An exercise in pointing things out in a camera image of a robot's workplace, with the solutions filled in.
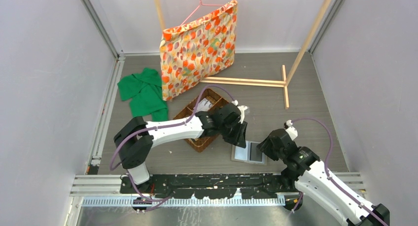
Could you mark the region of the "dark card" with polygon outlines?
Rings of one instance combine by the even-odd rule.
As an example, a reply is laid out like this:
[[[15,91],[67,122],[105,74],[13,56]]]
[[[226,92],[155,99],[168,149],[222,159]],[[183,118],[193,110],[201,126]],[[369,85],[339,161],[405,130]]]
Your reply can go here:
[[[257,142],[250,142],[249,160],[252,162],[264,164],[265,158],[263,152],[258,149]]]

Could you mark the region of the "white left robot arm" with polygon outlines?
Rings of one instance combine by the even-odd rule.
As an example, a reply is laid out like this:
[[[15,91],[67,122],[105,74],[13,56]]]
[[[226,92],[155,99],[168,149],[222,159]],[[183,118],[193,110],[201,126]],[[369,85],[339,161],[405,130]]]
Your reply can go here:
[[[150,190],[151,180],[145,160],[158,145],[182,139],[200,139],[221,135],[223,140],[244,148],[247,106],[233,101],[210,112],[199,111],[170,121],[131,119],[113,138],[122,167],[132,177],[132,187],[139,193]]]

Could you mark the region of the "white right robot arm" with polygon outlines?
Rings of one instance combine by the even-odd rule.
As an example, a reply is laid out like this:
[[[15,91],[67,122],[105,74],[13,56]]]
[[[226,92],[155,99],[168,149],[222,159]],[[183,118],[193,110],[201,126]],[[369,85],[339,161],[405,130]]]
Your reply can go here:
[[[308,147],[295,142],[293,127],[272,131],[257,148],[274,161],[281,160],[281,185],[299,191],[322,206],[343,226],[388,226],[390,211],[373,204],[332,173],[325,162]]]

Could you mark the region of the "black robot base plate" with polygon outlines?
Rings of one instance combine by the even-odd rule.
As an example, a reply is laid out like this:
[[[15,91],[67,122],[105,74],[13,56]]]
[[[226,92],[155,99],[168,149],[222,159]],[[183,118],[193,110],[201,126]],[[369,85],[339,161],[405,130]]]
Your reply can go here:
[[[284,195],[287,201],[303,198],[293,183],[280,174],[154,174],[145,183],[133,187],[127,175],[121,176],[121,193],[151,194],[155,198],[174,199],[270,199]]]

